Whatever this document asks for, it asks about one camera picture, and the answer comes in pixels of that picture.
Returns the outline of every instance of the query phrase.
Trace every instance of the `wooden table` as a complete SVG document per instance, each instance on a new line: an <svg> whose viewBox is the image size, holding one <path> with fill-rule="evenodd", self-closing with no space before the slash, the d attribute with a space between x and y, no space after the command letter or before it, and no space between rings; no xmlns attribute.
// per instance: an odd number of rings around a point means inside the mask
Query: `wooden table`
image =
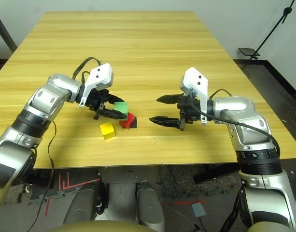
<svg viewBox="0 0 296 232"><path fill-rule="evenodd" d="M280 143L281 158L296 158L295 140L193 12L47 12L0 71L0 135L49 75L71 76L89 56L112 65L110 93L129 102L138 128L95 121L94 112L65 103L51 146L57 168L236 162L224 125L187 124L180 131L149 121L179 116L176 105L155 100L181 93L180 79L192 66L208 78L210 94L225 88L251 98ZM91 61L85 70L95 66ZM99 125L107 121L116 137L104 141ZM39 146L36 168L50 167L52 136L53 126Z"/></svg>

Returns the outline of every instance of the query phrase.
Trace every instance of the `floor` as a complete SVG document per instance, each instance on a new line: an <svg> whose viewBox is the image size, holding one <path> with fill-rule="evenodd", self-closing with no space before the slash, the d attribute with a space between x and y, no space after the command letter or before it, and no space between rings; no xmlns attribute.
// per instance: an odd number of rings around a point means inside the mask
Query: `floor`
<svg viewBox="0 0 296 232"><path fill-rule="evenodd" d="M250 81L262 94L270 107L278 115L283 124L296 139L296 101L289 96L273 76L260 65L248 65L244 69ZM287 170L291 186L296 198L296 159L282 160ZM134 222L136 214L135 183L140 180L149 181L158 193L165 214L168 232L192 232L194 224L199 224L194 217L189 201L200 201L206 211L202 222L208 232L219 231L229 215L239 186L229 191L213 195L199 194L192 198L166 198L163 196L163 184L158 166L108 167L99 168L102 181L110 183L110 203L108 209L96 219L123 220ZM14 188L6 204L0 210L0 232L26 231L32 224L38 210L38 204L26 204L28 194L23 194L22 202L17 203L12 197L21 187ZM51 198L50 204L44 203L40 216L32 228L32 232L42 232L55 228L63 223L66 211L75 196L74 191L65 191L59 197ZM231 231L247 231L238 217Z"/></svg>

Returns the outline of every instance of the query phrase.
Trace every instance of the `black wire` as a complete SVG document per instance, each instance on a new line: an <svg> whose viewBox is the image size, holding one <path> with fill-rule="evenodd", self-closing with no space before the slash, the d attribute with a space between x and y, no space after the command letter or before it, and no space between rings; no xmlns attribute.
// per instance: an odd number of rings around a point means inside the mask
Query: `black wire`
<svg viewBox="0 0 296 232"><path fill-rule="evenodd" d="M241 186L241 188L239 189L239 191L236 195L233 210L230 213L230 215L226 218L222 228L220 229L220 232L228 232L230 230L230 228L232 227L232 225L234 224L234 222L236 221L238 213L239 213L239 203L240 203L239 192L243 188L244 188L244 186Z"/></svg>
<svg viewBox="0 0 296 232"><path fill-rule="evenodd" d="M76 76L78 75L78 73L81 71L81 69L84 67L84 65L86 65L90 60L96 60L97 61L97 63L99 64L99 66L100 65L102 65L102 63L98 60L98 59L96 59L95 57L89 57L89 58L87 58L87 59L85 59L79 66L78 66L78 68L74 71L74 73L73 73L73 75L72 75L72 78L73 79L76 79Z"/></svg>
<svg viewBox="0 0 296 232"><path fill-rule="evenodd" d="M200 221L200 224L201 224L202 228L204 229L204 231L207 232L206 228L204 227L204 224L201 221L201 217L199 217L199 221Z"/></svg>
<svg viewBox="0 0 296 232"><path fill-rule="evenodd" d="M50 163L51 163L51 174L50 174L50 179L49 179L49 182L48 182L47 188L46 188L46 190L45 190L45 193L44 193L44 195L43 195L43 197L42 197L42 201L41 201L41 203L40 203L40 206L39 206L39 208L38 208L36 218L35 218L33 224L32 224L32 225L30 226L30 228L27 230L27 232L29 232L29 231L32 229L32 227L34 226L35 222L36 222L37 219L38 219L38 216L39 216L40 211L41 211L41 209L42 209L42 203L43 203L43 201L45 200L45 197L46 197L46 195L47 195L47 193L48 193L48 191L49 191L49 188L50 188L50 186L51 186L52 179L53 179L53 174L54 174L54 171L55 171L55 163L53 162L53 159L51 158L51 156L50 156L50 152L49 152L50 145L51 145L53 139L54 139L55 136L56 136L56 124L55 124L55 122L53 122L53 125L55 126L55 134L54 134L54 136L52 137L52 139L50 140L50 142L49 142L49 144L48 144L48 149L47 149L47 151L48 151L48 156L49 156Z"/></svg>
<svg viewBox="0 0 296 232"><path fill-rule="evenodd" d="M214 97L214 95L217 94L217 93L220 92L220 91L224 91L224 92L226 92L230 97L232 97L232 95L230 94L230 92L228 92L226 89L221 88L221 89L218 89L217 91L215 91L215 92L209 97L209 100L212 100L212 98Z"/></svg>
<svg viewBox="0 0 296 232"><path fill-rule="evenodd" d="M193 103L191 103L191 106L194 108L194 110L196 110L198 113L200 113L201 115L203 115L203 116L205 116L207 118L212 118L214 120L218 120L218 121L221 121L221 122L227 122L229 124L234 124L234 125L237 125L237 126L247 127L247 128L250 128L250 129L252 129L254 131L257 131L259 133L264 134L265 136L267 136L274 143L274 145L276 147L277 154L278 154L278 156L280 156L280 153L281 153L280 146L279 146L277 140L271 134L269 134L269 133L267 133L267 132L265 132L265 131L263 131L263 130L261 130L259 128L252 127L252 126L250 126L248 124L244 124L244 123L240 123L240 122L235 122L235 121L232 121L232 120L220 118L220 117L213 116L213 115L208 115L208 114L200 111L199 109L197 109L196 106L194 106Z"/></svg>
<svg viewBox="0 0 296 232"><path fill-rule="evenodd" d="M83 71L81 74L81 84L84 85L85 84L85 73L90 74L90 72L88 71Z"/></svg>

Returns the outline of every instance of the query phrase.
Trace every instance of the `white wall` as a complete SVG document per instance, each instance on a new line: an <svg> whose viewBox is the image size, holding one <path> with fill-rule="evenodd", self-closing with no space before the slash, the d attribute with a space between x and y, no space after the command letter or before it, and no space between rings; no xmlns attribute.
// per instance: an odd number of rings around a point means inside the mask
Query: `white wall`
<svg viewBox="0 0 296 232"><path fill-rule="evenodd" d="M20 44L46 11L194 11L232 58L242 58L238 47L257 48L291 0L0 0L0 18L17 44ZM284 41L291 36L293 24L286 22L277 29L260 51L262 59L287 78L288 69L272 54L281 53ZM0 38L0 58L11 55Z"/></svg>
<svg viewBox="0 0 296 232"><path fill-rule="evenodd" d="M285 23L267 42L267 59L296 89L296 1Z"/></svg>

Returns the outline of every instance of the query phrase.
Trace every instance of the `silver robot arm segment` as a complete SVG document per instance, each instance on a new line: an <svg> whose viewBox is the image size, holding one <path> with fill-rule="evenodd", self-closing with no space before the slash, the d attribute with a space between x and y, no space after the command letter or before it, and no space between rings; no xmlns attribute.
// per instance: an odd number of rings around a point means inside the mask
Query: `silver robot arm segment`
<svg viewBox="0 0 296 232"><path fill-rule="evenodd" d="M0 137L0 206L11 185L24 182L33 168L34 149L55 119L64 102L85 105L89 93L112 85L113 73L109 64L91 71L85 85L62 74L53 74L47 83L36 90L11 126Z"/></svg>
<svg viewBox="0 0 296 232"><path fill-rule="evenodd" d="M244 97L208 99L208 80L193 67L182 77L180 89L183 94L164 95L157 99L166 104L177 103L180 119L155 116L150 120L161 126L181 130L187 123L199 120L202 124L212 119L215 123L225 124L240 166L243 189L239 199L243 223L251 227L260 222L261 225L256 228L278 223L280 228L286 226L296 231L296 202L288 176L281 167L276 144L268 137L268 134L271 135L269 125L256 111L254 103ZM252 130L247 125L266 134Z"/></svg>
<svg viewBox="0 0 296 232"><path fill-rule="evenodd" d="M217 117L248 124L271 134L267 121L248 98L216 98L213 111ZM240 214L244 224L250 227L260 221L270 221L296 231L295 198L273 142L247 127L225 124L245 186L240 192Z"/></svg>

